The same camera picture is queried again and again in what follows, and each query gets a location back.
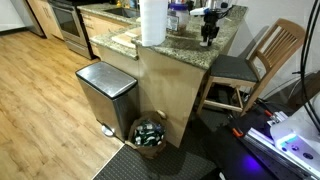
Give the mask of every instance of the kitchen island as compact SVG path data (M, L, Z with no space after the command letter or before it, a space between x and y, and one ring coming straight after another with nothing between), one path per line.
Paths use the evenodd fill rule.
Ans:
M112 42L114 35L138 27L135 21L90 41L99 45L101 60L138 80L141 112L159 109L167 114L167 140L179 147L204 74L219 54L227 52L246 11L234 6L210 47L199 45L201 17L191 18L184 36L168 34L158 46L143 47L141 37L132 39L136 49Z

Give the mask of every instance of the white wall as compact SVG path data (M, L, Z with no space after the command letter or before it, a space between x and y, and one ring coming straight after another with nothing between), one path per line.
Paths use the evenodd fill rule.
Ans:
M229 51L229 55L238 56L246 47L245 44L249 44L263 27L271 26L280 17L291 20L306 29L314 0L234 0L233 2L234 4L248 7L245 21L240 27ZM320 70L319 21L320 19L318 20L310 48L307 72ZM285 87L277 88L279 85L299 76L292 75L292 72L299 71L301 49L278 71L260 97L265 97L275 88L275 91L279 91Z
M0 31L25 27L10 0L0 0Z

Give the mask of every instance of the oven door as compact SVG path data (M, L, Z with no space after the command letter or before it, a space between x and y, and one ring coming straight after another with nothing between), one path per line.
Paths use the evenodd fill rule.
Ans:
M63 37L87 46L75 8L59 4L50 3Z

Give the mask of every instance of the stainless steel trash can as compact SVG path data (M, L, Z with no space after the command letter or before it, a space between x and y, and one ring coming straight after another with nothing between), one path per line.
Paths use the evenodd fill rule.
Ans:
M139 118L137 80L105 62L86 66L76 76L96 119L120 140L127 140Z

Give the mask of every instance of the chair backrest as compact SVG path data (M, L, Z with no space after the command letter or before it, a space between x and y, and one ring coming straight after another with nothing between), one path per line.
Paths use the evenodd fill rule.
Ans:
M249 62L252 68L256 70L253 61L256 57L259 58L266 70L263 79L268 83L303 44L304 37L305 30L301 26L285 19L278 19L251 54Z

